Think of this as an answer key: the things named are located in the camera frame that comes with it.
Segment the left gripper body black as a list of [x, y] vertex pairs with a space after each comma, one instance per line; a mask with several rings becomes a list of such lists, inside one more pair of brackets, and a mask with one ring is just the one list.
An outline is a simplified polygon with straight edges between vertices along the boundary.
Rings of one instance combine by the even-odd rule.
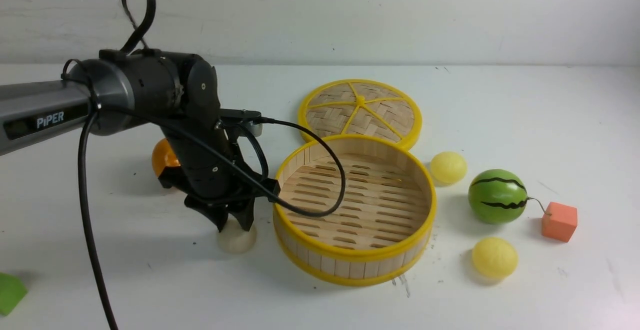
[[[186, 194], [185, 205], [192, 209], [196, 204], [229, 205], [234, 201], [263, 197], [265, 194], [254, 183], [247, 182], [241, 172], [258, 182], [274, 195], [281, 187], [269, 176], [269, 166], [258, 138], [236, 126], [231, 129], [208, 129], [194, 120], [174, 119], [173, 129], [161, 130], [180, 162], [178, 168], [166, 168], [159, 180], [163, 187], [174, 187]], [[239, 137], [246, 137], [258, 155], [260, 171], [256, 172], [245, 162], [238, 145]]]

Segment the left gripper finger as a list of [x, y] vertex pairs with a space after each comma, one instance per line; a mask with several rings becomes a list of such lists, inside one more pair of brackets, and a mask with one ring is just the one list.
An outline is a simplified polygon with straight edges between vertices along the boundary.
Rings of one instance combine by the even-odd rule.
[[255, 200], [255, 198], [247, 198], [234, 201], [229, 205], [229, 214], [234, 216], [245, 232], [249, 232], [254, 223]]
[[192, 209], [205, 216], [221, 233], [229, 218], [226, 205], [196, 204]]

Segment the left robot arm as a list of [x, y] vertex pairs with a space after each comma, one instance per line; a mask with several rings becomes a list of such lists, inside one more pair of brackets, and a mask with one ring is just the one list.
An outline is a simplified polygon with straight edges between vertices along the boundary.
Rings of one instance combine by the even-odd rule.
[[259, 190], [238, 174], [242, 170], [266, 189], [274, 180], [254, 172], [243, 159], [238, 137], [262, 132], [258, 111], [221, 108], [217, 71], [195, 54], [137, 50], [131, 55], [103, 50], [64, 71], [61, 79], [1, 87], [1, 153], [7, 154], [82, 127], [96, 105], [121, 107], [166, 120], [197, 137], [219, 157], [162, 128], [164, 139], [151, 163], [158, 182], [186, 194], [184, 204], [203, 214], [219, 231], [234, 216], [244, 231], [252, 229]]

